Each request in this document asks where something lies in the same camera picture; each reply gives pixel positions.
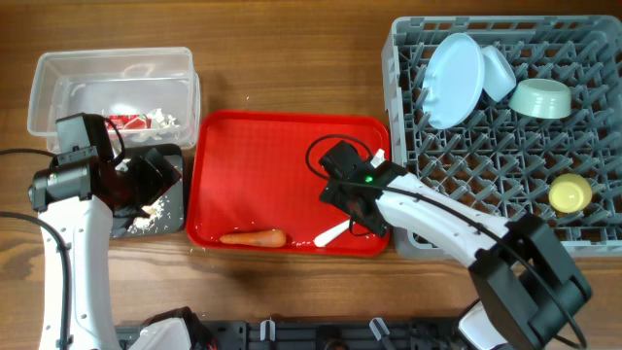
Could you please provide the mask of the orange carrot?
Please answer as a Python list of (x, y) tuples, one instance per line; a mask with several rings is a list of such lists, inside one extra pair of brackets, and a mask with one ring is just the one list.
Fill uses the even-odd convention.
[(262, 248), (280, 248), (287, 242), (287, 235), (279, 229), (254, 232), (228, 233), (220, 237), (228, 245), (244, 245)]

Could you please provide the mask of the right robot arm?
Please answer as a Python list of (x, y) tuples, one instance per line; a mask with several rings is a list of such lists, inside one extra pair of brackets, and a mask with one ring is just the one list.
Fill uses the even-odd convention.
[(557, 340), (587, 348), (575, 314), (592, 290), (552, 228), (540, 217), (486, 214), (427, 187), (381, 152), (362, 157), (341, 136), (311, 170), (326, 180), (320, 200), (370, 233), (416, 231), (468, 270), (476, 301), (457, 323), (472, 349), (543, 349)]

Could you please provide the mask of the rice and food scraps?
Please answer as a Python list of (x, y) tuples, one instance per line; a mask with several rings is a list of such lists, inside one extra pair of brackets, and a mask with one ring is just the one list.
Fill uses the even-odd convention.
[(150, 217), (137, 217), (130, 225), (128, 232), (131, 234), (155, 234), (165, 233), (173, 228), (175, 224), (175, 214), (173, 213), (173, 202), (165, 194), (157, 199), (153, 204), (143, 206)]

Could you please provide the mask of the mint green bowl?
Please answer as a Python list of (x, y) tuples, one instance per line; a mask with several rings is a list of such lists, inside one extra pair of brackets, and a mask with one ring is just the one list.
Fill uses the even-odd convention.
[(509, 100), (509, 108), (518, 114), (537, 119), (557, 120), (571, 111), (568, 86), (549, 79), (527, 79), (520, 82)]

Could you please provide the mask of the red snack wrapper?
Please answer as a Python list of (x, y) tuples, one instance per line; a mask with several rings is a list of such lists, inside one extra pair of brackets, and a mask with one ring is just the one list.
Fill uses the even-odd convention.
[(107, 128), (117, 130), (150, 129), (152, 124), (146, 115), (111, 115), (107, 120), (111, 122)]

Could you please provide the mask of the white plastic spoon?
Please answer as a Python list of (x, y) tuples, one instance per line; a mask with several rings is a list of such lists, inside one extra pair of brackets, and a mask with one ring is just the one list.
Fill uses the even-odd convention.
[(350, 226), (350, 221), (346, 220), (335, 227), (332, 227), (319, 235), (317, 235), (313, 243), (316, 247), (323, 248), (326, 247), (331, 241), (341, 235), (344, 231), (346, 231)]

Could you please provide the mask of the light blue plate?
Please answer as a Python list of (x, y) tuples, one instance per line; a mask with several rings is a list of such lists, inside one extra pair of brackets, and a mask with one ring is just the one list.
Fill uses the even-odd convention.
[(429, 124), (447, 129), (462, 123), (474, 110), (484, 84), (485, 63), (479, 45), (465, 33), (444, 39), (432, 54), (422, 89)]

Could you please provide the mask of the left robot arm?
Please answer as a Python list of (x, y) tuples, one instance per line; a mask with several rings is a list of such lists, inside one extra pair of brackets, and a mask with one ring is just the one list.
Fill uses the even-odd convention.
[(108, 250), (117, 220), (143, 215), (181, 172), (156, 148), (115, 153), (114, 124), (80, 113), (57, 121), (60, 152), (28, 190), (45, 248), (43, 349), (117, 349)]

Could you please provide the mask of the white tissue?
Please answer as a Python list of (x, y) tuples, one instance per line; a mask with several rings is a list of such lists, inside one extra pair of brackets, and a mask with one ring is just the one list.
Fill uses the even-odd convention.
[(148, 112), (146, 118), (150, 129), (174, 128), (179, 125), (174, 116), (164, 113), (161, 108)]

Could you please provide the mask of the yellow plastic cup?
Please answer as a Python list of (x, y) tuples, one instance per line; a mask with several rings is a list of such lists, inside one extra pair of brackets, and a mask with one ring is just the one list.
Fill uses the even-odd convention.
[(592, 188), (588, 181), (577, 174), (563, 174), (551, 184), (549, 202), (562, 213), (574, 213), (585, 209), (592, 201)]

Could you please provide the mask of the light blue small bowl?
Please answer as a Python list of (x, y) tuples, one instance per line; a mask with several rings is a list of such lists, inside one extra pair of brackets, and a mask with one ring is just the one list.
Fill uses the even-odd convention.
[(517, 85), (512, 67), (494, 46), (482, 49), (484, 57), (484, 91), (495, 101), (503, 100)]

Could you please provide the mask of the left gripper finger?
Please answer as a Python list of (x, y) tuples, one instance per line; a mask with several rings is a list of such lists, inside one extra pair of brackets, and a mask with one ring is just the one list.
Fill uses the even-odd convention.
[(115, 219), (149, 218), (150, 215), (142, 209), (150, 200), (148, 194), (136, 192), (133, 195), (113, 193), (110, 195), (110, 205)]
[(128, 204), (152, 204), (182, 180), (178, 146), (131, 148), (118, 168), (128, 189)]

